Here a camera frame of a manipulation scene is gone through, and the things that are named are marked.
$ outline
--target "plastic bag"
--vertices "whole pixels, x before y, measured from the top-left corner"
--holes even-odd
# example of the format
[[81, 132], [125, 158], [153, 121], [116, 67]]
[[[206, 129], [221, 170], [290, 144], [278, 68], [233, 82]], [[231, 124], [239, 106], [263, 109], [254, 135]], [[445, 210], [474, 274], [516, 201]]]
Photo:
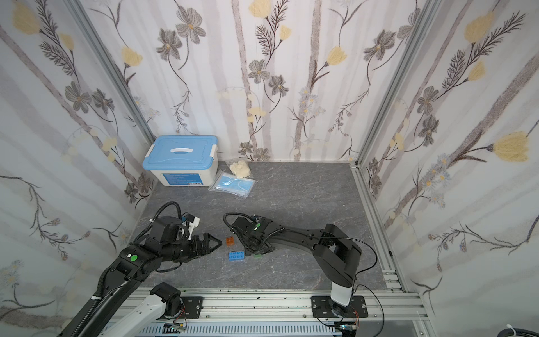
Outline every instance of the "plastic bag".
[[256, 180], [238, 178], [235, 175], [219, 170], [209, 191], [227, 192], [245, 199], [251, 193]]
[[249, 165], [247, 164], [247, 159], [245, 158], [236, 158], [229, 159], [226, 161], [229, 169], [232, 173], [238, 178], [253, 178]]

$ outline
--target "blue face mask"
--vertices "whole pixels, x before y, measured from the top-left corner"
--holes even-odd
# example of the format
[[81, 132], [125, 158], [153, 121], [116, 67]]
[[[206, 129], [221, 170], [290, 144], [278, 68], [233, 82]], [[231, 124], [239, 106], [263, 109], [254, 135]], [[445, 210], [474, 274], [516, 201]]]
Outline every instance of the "blue face mask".
[[211, 189], [235, 194], [240, 197], [247, 197], [253, 188], [255, 180], [237, 178], [236, 176], [222, 172], [217, 176], [216, 182]]

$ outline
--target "label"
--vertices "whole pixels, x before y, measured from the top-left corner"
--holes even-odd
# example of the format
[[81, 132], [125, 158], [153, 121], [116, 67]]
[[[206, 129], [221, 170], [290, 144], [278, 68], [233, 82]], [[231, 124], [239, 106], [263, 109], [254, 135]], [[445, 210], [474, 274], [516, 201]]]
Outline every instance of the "label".
[[198, 173], [163, 173], [163, 177], [174, 186], [202, 186]]

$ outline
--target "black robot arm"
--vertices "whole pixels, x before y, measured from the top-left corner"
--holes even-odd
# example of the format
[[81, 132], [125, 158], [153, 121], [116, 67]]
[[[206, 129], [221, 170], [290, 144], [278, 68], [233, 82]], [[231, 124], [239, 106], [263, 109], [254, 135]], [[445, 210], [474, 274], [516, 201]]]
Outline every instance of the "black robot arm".
[[[239, 217], [230, 224], [226, 218], [232, 215]], [[223, 220], [238, 236], [247, 255], [266, 254], [273, 251], [275, 246], [293, 247], [311, 253], [332, 282], [331, 299], [337, 311], [349, 308], [362, 251], [337, 226], [327, 224], [324, 229], [300, 229], [242, 213], [227, 213]]]
[[[208, 233], [203, 235], [203, 240], [197, 235], [187, 240], [189, 225], [183, 225], [180, 214], [180, 218], [157, 216], [158, 214], [152, 219], [151, 226], [143, 231], [143, 235], [137, 236], [135, 242], [123, 249], [116, 260], [103, 271], [94, 296], [58, 336], [98, 336], [116, 310], [152, 272], [164, 272], [158, 270], [162, 262], [173, 261], [181, 265], [207, 255], [222, 245], [220, 240]], [[186, 218], [194, 219], [189, 214]], [[184, 231], [181, 238], [177, 239], [180, 228], [184, 228]], [[214, 241], [216, 245], [211, 247], [210, 241]]]

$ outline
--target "box handle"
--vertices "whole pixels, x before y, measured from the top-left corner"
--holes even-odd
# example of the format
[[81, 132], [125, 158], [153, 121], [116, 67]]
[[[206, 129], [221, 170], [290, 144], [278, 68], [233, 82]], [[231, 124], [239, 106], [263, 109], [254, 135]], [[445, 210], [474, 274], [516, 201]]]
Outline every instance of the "box handle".
[[173, 152], [173, 153], [176, 153], [176, 152], [188, 153], [188, 152], [193, 152], [193, 149], [189, 149], [189, 148], [185, 148], [185, 147], [177, 147], [175, 149], [170, 149], [170, 152]]

